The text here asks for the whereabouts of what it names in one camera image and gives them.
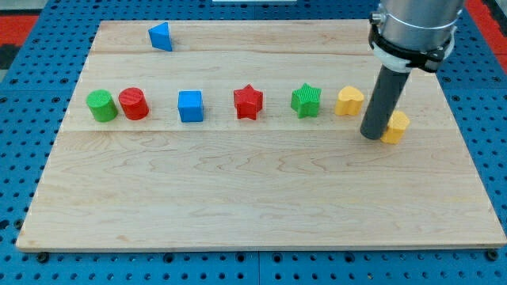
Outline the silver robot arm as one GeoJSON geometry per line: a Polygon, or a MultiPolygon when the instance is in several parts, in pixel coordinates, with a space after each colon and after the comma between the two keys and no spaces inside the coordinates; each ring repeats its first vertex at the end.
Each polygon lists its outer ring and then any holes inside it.
{"type": "Polygon", "coordinates": [[[374,55],[389,70],[434,73],[455,46],[464,0],[381,0],[368,35],[374,55]]]}

